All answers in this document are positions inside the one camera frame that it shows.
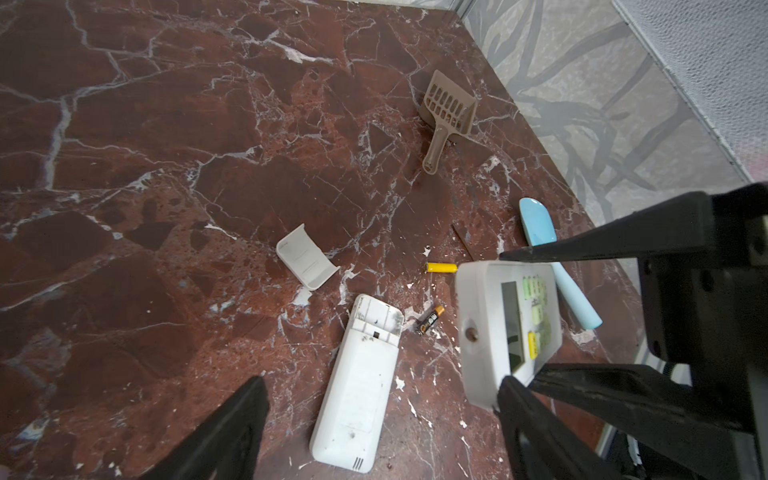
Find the brown slotted scoop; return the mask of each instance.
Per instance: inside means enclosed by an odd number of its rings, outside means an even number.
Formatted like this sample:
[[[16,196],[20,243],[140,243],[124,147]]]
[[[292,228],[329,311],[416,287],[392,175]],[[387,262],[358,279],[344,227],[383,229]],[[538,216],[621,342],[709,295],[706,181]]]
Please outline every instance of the brown slotted scoop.
[[[452,136],[451,140],[454,140],[456,135],[466,137],[469,134],[472,121],[475,120],[476,107],[475,97],[450,81],[440,70],[435,70],[419,108],[422,120],[435,128],[429,151],[422,162],[426,173],[437,173],[440,154],[449,135]]]

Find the red marble table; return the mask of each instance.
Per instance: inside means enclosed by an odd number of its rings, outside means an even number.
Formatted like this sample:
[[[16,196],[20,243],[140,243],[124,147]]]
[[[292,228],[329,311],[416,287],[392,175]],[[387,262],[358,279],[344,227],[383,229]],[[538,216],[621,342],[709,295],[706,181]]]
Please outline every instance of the red marble table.
[[[440,69],[481,99],[472,140],[420,170]],[[495,417],[456,348],[453,222],[482,258],[582,206],[451,12],[318,0],[0,0],[0,465],[130,478],[264,375],[258,478],[357,478],[308,442],[355,295],[446,314],[404,333],[370,478],[505,478]],[[298,227],[341,266],[308,296],[280,262]],[[615,262],[567,265],[602,315],[562,309],[558,359],[631,361],[637,294]],[[586,442],[601,423],[551,408]]]

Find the blue handle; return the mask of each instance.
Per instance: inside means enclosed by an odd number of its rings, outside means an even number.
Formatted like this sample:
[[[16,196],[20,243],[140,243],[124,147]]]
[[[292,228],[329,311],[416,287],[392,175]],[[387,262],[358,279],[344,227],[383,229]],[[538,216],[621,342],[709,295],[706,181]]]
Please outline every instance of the blue handle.
[[[603,324],[603,320],[600,318],[597,312],[594,311],[594,307],[584,292],[578,287],[574,279],[568,275],[565,268],[560,262],[553,262],[552,269],[554,270],[554,280],[558,284],[560,293],[563,294],[566,303],[576,315],[576,319],[587,330],[598,328]]]

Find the blue shoehorn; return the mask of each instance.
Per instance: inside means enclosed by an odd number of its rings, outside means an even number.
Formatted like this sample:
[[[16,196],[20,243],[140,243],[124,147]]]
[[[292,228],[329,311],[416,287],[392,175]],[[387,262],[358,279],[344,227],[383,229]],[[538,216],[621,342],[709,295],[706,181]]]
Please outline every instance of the blue shoehorn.
[[[557,235],[554,232],[552,218],[549,216],[547,207],[538,200],[532,198],[523,198],[520,200],[520,215],[523,219],[523,230],[525,238],[532,247],[542,243],[551,243],[557,241]],[[578,287],[574,279],[568,275],[560,262],[553,262],[554,280],[558,285],[560,293],[565,298],[571,311],[576,315],[576,319],[586,330],[598,328],[603,324],[603,320],[584,292]]]

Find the battery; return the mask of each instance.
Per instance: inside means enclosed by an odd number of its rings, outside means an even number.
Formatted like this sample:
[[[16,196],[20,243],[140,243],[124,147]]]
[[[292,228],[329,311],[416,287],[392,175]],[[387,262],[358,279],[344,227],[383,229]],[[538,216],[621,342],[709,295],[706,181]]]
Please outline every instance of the battery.
[[[432,325],[437,323],[437,319],[440,318],[443,312],[445,312],[445,309],[442,305],[436,306],[435,309],[419,324],[419,335],[427,333],[427,330],[431,329]]]

